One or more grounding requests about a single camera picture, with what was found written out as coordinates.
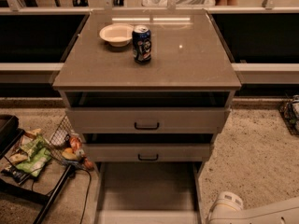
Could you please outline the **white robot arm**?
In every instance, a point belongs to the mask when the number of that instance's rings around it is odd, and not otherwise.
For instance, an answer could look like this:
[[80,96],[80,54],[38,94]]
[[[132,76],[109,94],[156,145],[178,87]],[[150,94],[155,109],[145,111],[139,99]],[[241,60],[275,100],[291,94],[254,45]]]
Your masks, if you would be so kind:
[[245,209],[239,196],[223,191],[210,208],[206,224],[299,224],[299,197]]

